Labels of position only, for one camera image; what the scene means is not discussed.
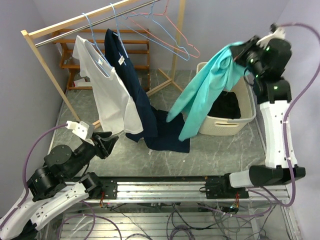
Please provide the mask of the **blue hanger of teal shirt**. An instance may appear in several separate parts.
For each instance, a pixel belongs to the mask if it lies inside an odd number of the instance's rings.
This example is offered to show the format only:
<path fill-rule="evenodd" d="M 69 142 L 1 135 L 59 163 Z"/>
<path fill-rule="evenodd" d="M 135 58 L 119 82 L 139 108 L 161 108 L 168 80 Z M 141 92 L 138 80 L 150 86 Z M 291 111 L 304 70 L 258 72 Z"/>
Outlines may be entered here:
<path fill-rule="evenodd" d="M 148 10 L 146 11 L 146 13 L 150 11 L 151 4 L 150 4 L 150 6 L 148 7 Z M 132 11 L 134 11 L 134 12 L 136 12 L 136 13 L 140 13 L 140 12 L 144 13 L 143 11 L 140 11 L 140 10 L 132 10 Z M 125 20 L 125 19 L 124 19 L 124 17 L 126 17 L 126 16 L 128 16 L 128 15 L 130 14 L 130 12 L 129 12 L 129 13 L 126 13 L 125 15 L 123 15 L 123 16 L 121 17 L 120 23 L 123 24 L 125 27 L 128 27 L 130 30 L 132 30 L 133 27 L 129 26 L 129 24 L 132 24 L 132 25 L 135 26 L 135 27 L 137 27 L 137 26 L 134 25 L 133 23 L 131 23 L 129 20 Z M 151 29 L 149 30 L 149 31 L 151 31 L 151 33 L 155 34 L 156 36 L 160 37 L 161 39 L 165 40 L 166 42 L 168 42 L 168 43 L 170 43 L 170 44 L 173 44 L 173 43 L 174 43 L 174 41 L 173 41 L 172 39 L 170 39 L 163 30 L 161 30 L 158 26 L 156 26 L 156 25 L 155 25 L 154 23 L 152 23 L 150 20 L 148 20 L 148 19 L 143 19 L 142 17 L 135 17 L 134 20 L 137 21 L 138 23 L 140 23 L 142 26 L 143 26 L 143 23 L 146 23 L 148 27 L 151 27 Z M 163 24 L 163 23 L 161 22 L 161 17 L 159 17 L 157 20 L 158 20 L 161 24 Z M 167 30 L 169 30 L 169 32 L 170 32 L 172 35 L 175 35 L 175 30 L 174 30 L 170 25 L 168 25 L 168 26 L 164 25 L 164 26 L 167 28 Z M 154 42 L 151 40 L 151 36 L 150 36 L 150 35 L 147 37 L 147 39 L 150 40 L 152 43 L 154 43 Z"/>

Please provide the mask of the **navy blue t shirt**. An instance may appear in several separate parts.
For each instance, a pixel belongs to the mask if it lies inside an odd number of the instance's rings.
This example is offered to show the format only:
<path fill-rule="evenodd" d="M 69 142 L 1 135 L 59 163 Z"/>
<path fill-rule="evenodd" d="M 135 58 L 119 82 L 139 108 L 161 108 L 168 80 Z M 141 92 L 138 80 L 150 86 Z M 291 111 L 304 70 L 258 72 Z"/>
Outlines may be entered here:
<path fill-rule="evenodd" d="M 143 131 L 137 134 L 126 133 L 126 137 L 134 142 L 144 139 L 146 146 L 155 151 L 190 152 L 190 140 L 179 140 L 180 132 L 185 124 L 180 113 L 172 121 L 166 122 L 168 112 L 154 108 L 142 88 L 136 70 L 122 47 L 118 35 L 107 29 L 104 37 L 105 58 L 116 70 L 128 93 L 133 98 Z"/>

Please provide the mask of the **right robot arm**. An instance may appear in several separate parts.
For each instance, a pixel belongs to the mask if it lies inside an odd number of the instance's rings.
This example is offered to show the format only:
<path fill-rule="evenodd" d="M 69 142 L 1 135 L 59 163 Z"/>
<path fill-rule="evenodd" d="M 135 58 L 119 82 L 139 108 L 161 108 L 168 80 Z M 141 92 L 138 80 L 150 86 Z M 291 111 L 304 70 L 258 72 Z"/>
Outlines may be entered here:
<path fill-rule="evenodd" d="M 291 44 L 281 38 L 261 43 L 253 37 L 230 51 L 234 62 L 255 77 L 253 92 L 263 118 L 266 152 L 263 165 L 226 175 L 229 180 L 221 184 L 220 192 L 231 198 L 238 189 L 295 184 L 306 176 L 306 169 L 298 165 L 293 150 L 289 121 L 292 94 L 283 77 L 292 56 Z"/>

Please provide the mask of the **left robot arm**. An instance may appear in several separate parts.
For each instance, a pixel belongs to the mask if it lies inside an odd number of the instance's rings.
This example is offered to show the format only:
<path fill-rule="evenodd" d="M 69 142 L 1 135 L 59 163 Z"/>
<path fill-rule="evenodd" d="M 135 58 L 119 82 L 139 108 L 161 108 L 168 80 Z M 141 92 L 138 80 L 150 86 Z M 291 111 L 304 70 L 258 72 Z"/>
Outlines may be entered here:
<path fill-rule="evenodd" d="M 103 184 L 94 172 L 87 172 L 70 188 L 72 180 L 94 157 L 106 159 L 119 137 L 111 132 L 95 132 L 72 150 L 68 145 L 54 147 L 44 157 L 44 166 L 35 170 L 26 182 L 26 190 L 0 220 L 0 238 L 18 239 L 41 230 L 53 218 L 87 198 L 96 199 Z"/>

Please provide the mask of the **white t shirt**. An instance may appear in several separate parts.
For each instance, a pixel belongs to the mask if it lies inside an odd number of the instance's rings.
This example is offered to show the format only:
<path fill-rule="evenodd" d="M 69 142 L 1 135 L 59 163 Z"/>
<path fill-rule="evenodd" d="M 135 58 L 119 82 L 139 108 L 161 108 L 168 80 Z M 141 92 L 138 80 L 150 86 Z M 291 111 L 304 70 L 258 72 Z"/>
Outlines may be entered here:
<path fill-rule="evenodd" d="M 113 78 L 104 75 L 94 63 L 92 55 L 98 56 L 91 42 L 77 35 L 72 57 L 79 61 L 80 76 L 89 78 L 99 121 L 103 131 L 118 134 L 122 131 L 139 134 L 143 129 L 136 104 L 123 81 L 112 67 Z"/>

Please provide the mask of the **teal t shirt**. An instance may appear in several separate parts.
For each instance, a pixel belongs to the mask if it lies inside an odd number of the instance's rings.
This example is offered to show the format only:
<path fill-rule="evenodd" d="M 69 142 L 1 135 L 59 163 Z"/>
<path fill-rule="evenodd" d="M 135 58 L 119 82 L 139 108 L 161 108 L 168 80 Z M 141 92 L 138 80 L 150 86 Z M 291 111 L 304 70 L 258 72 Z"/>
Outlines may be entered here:
<path fill-rule="evenodd" d="M 179 141 L 197 135 L 214 101 L 222 91 L 230 91 L 243 76 L 245 68 L 234 62 L 231 47 L 242 45 L 242 41 L 230 43 L 216 53 L 193 77 L 169 110 L 169 123 L 179 113 L 187 119 L 178 136 Z"/>

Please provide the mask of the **blue hanger of navy shirt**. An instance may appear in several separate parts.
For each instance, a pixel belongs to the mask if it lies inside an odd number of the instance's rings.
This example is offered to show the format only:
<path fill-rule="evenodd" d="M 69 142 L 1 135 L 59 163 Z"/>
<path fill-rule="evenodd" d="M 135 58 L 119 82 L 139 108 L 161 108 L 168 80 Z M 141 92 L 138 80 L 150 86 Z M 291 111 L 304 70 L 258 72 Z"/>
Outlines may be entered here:
<path fill-rule="evenodd" d="M 119 29 L 119 22 L 118 22 L 118 17 L 117 17 L 117 13 L 116 13 L 115 7 L 114 7 L 113 3 L 110 3 L 109 5 L 111 6 L 111 8 L 113 10 L 113 14 L 114 14 L 114 19 L 115 19 L 115 23 L 116 23 L 116 32 L 117 32 L 116 35 L 118 36 L 119 42 L 120 42 L 121 47 L 122 47 L 122 49 L 123 49 L 123 51 L 125 53 L 125 56 L 127 58 L 129 58 L 128 53 L 126 51 L 126 48 L 125 48 L 125 46 L 123 44 L 123 41 L 122 41 L 122 38 L 121 38 L 121 33 L 120 33 L 120 29 Z"/>

